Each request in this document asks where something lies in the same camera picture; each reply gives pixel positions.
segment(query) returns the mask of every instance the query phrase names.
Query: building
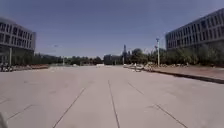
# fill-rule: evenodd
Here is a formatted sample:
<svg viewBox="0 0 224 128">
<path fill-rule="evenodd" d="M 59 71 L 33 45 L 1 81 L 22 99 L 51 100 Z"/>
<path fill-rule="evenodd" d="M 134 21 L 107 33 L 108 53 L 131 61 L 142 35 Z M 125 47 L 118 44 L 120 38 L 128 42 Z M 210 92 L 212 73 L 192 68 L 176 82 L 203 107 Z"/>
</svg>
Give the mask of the building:
<svg viewBox="0 0 224 128">
<path fill-rule="evenodd" d="M 21 62 L 26 55 L 33 55 L 36 33 L 13 21 L 0 18 L 0 63 L 9 63 L 10 49 L 12 63 Z"/>
<path fill-rule="evenodd" d="M 224 44 L 224 8 L 166 34 L 167 50 Z"/>
</svg>

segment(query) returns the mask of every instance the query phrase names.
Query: sidewalk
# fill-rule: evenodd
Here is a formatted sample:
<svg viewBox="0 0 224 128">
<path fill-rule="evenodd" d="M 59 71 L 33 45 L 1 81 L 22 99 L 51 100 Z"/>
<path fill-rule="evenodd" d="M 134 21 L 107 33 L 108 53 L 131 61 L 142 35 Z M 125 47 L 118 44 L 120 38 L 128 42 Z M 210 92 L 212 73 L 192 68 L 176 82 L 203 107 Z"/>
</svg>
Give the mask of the sidewalk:
<svg viewBox="0 0 224 128">
<path fill-rule="evenodd" d="M 153 68 L 152 72 L 224 84 L 224 68 L 196 67 L 196 66 L 159 67 L 159 68 Z"/>
</svg>

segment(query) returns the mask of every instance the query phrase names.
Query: concrete pavement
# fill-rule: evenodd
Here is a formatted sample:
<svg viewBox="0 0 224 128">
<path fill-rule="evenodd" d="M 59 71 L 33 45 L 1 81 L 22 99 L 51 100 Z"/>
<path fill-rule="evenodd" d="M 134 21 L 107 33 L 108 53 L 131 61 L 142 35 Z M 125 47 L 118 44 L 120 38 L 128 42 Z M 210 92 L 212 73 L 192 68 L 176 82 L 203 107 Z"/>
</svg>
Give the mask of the concrete pavement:
<svg viewBox="0 0 224 128">
<path fill-rule="evenodd" d="M 223 96 L 221 84 L 122 67 L 0 73 L 9 128 L 223 128 Z"/>
</svg>

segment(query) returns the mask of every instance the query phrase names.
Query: blue sky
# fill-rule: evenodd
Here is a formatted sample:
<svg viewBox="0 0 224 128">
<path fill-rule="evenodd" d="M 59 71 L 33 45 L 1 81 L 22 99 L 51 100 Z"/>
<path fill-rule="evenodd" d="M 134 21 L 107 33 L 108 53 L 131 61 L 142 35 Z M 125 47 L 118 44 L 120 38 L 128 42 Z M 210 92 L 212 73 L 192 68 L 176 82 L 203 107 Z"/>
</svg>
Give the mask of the blue sky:
<svg viewBox="0 0 224 128">
<path fill-rule="evenodd" d="M 0 0 L 0 17 L 37 32 L 36 52 L 103 56 L 142 48 L 212 11 L 223 0 Z"/>
</svg>

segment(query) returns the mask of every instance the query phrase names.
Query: street lamp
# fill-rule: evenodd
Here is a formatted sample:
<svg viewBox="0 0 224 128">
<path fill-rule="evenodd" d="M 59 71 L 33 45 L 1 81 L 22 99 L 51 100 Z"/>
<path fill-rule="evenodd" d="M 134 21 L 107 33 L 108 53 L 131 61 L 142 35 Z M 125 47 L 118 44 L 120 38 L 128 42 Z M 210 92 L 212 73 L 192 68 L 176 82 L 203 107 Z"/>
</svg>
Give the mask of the street lamp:
<svg viewBox="0 0 224 128">
<path fill-rule="evenodd" d="M 156 41 L 157 41 L 157 51 L 158 51 L 158 67 L 159 67 L 159 65 L 160 65 L 160 55 L 159 55 L 159 38 L 157 38 L 156 39 Z"/>
</svg>

